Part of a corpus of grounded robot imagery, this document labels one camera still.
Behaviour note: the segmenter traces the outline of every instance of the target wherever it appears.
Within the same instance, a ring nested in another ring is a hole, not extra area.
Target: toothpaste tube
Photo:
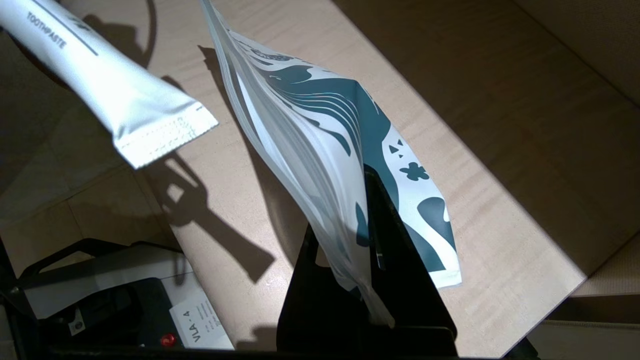
[[[2,0],[0,26],[82,98],[134,168],[218,124],[202,104],[149,74],[54,1]]]

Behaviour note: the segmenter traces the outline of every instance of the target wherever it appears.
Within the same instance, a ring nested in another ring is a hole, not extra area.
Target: wooden surface
[[[145,172],[230,339],[273,349],[304,218],[231,115],[200,5],[154,3],[150,21],[143,2],[63,2],[220,121]],[[333,2],[214,2],[237,32],[368,89],[447,201],[463,283],[440,294],[458,352],[499,357],[639,228],[623,156],[638,112],[512,3],[475,3],[339,2],[421,97]]]

